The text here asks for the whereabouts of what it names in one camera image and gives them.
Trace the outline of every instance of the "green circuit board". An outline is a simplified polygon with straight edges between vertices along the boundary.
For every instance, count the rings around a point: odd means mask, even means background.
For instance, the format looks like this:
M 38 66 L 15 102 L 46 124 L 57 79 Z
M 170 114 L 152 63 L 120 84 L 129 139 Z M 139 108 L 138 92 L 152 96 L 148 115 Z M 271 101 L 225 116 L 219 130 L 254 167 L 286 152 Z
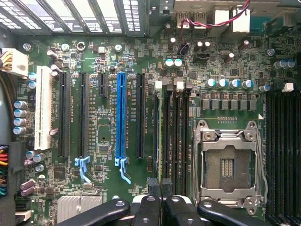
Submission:
M 188 124 L 188 158 L 186 179 L 184 184 L 174 188 L 176 194 L 183 194 L 192 198 L 191 153 L 192 135 L 194 124 L 199 120 L 207 121 L 213 129 L 245 129 L 249 121 L 254 121 L 261 133 L 262 143 L 265 143 L 265 94 L 258 88 L 270 84 L 273 78 L 297 78 L 296 70 L 276 70 L 275 61 L 282 58 L 293 58 L 301 49 L 301 39 L 298 33 L 280 36 L 278 38 L 264 38 L 263 36 L 249 36 L 250 47 L 238 51 L 238 44 L 223 43 L 220 39 L 208 39 L 201 36 L 189 36 L 186 40 L 195 43 L 197 40 L 206 40 L 211 43 L 206 51 L 210 55 L 206 63 L 196 62 L 194 55 L 182 58 L 178 55 L 180 43 L 173 49 L 168 48 L 171 35 L 163 31 L 151 38 L 125 38 L 125 37 L 24 37 L 20 40 L 20 49 L 23 43 L 30 43 L 33 50 L 29 53 L 30 72 L 36 72 L 36 66 L 50 67 L 51 61 L 46 55 L 48 49 L 53 49 L 63 63 L 63 71 L 71 76 L 71 117 L 70 117 L 70 155 L 66 158 L 59 157 L 58 138 L 51 138 L 51 148 L 43 151 L 46 160 L 43 162 L 44 171 L 36 172 L 34 167 L 26 168 L 26 178 L 36 181 L 37 189 L 34 194 L 25 199 L 31 199 L 34 215 L 33 226 L 54 225 L 57 218 L 57 200 L 61 196 L 93 195 L 102 197 L 106 202 L 117 195 L 120 198 L 132 201 L 134 196 L 148 194 L 147 178 L 156 177 L 161 172 L 163 163 L 156 154 L 157 137 L 161 134 L 155 130 L 156 112 L 154 83 L 156 81 L 174 84 L 174 81 L 191 82 L 192 90 L 188 98 L 187 114 Z M 78 42 L 84 42 L 86 49 L 82 52 L 76 50 Z M 64 52 L 62 44 L 68 44 L 69 50 Z M 115 45 L 120 44 L 122 51 L 114 51 Z M 105 53 L 98 53 L 98 48 L 104 47 Z M 274 56 L 268 56 L 269 48 L 276 49 Z M 224 63 L 222 50 L 230 50 L 235 57 L 229 63 Z M 182 66 L 178 69 L 166 69 L 166 59 L 182 59 Z M 115 66 L 115 71 L 110 71 L 110 65 Z M 78 157 L 78 128 L 79 128 L 79 73 L 89 75 L 89 109 L 88 109 L 88 151 L 91 162 L 87 165 L 86 176 L 93 184 L 92 188 L 83 188 L 79 168 L 74 165 Z M 98 73 L 104 72 L 108 76 L 108 96 L 98 96 Z M 117 101 L 117 73 L 125 72 L 127 75 L 127 122 L 126 122 L 126 156 L 128 157 L 127 178 L 128 184 L 120 176 L 119 167 L 114 165 L 116 148 L 116 101 Z M 144 125 L 144 158 L 136 157 L 136 75 L 145 75 L 145 125 Z M 223 89 L 206 87 L 206 81 L 213 78 L 216 81 L 226 79 L 227 82 L 239 79 L 241 82 L 252 80 L 251 89 Z M 34 115 L 35 101 L 34 90 L 28 88 L 28 80 L 19 79 L 18 99 L 28 102 L 27 133 L 20 136 L 19 140 L 26 140 L 27 149 L 32 150 L 34 140 Z M 159 108 L 164 111 L 166 92 L 162 93 Z M 58 126 L 59 112 L 59 83 L 53 80 L 52 88 L 52 128 Z M 219 100 L 218 106 L 204 108 L 203 99 Z M 226 100 L 252 101 L 252 108 L 245 110 L 223 109 L 221 101 Z M 260 205 L 254 217 L 265 219 L 264 205 Z

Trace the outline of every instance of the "white pci slot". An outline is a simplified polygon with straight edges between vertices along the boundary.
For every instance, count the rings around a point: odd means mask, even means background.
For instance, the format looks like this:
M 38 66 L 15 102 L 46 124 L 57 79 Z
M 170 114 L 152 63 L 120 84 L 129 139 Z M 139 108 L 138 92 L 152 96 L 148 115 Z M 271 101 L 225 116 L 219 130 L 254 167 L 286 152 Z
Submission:
M 36 112 L 34 127 L 34 149 L 50 148 L 52 70 L 46 66 L 37 66 Z

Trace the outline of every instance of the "blue pcie slot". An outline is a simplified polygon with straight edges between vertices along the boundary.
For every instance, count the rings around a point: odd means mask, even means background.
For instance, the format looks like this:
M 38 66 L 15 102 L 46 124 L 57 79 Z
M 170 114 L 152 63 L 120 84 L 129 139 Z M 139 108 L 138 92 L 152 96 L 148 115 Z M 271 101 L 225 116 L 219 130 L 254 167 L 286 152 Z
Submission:
M 121 177 L 131 184 L 125 177 L 126 173 L 126 121 L 127 121 L 127 76 L 117 73 L 117 106 L 116 106 L 116 149 L 115 166 L 120 166 Z

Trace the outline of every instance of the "motherboard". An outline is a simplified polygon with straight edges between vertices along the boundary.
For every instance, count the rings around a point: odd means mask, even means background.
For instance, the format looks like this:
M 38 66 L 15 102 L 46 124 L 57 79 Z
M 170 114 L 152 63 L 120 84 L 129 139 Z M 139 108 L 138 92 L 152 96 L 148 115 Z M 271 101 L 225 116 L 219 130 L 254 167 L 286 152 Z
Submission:
M 15 133 L 26 142 L 29 184 L 16 203 L 30 202 L 32 226 L 60 223 L 79 203 L 85 211 L 116 197 L 132 202 L 153 178 L 193 203 L 210 198 L 263 221 L 301 213 L 301 193 L 278 189 L 290 180 L 300 187 L 298 144 L 288 140 L 300 132 L 271 139 L 301 123 L 301 32 L 237 44 L 184 37 L 163 29 L 151 38 L 20 39 L 32 73 L 18 80 L 26 122 Z

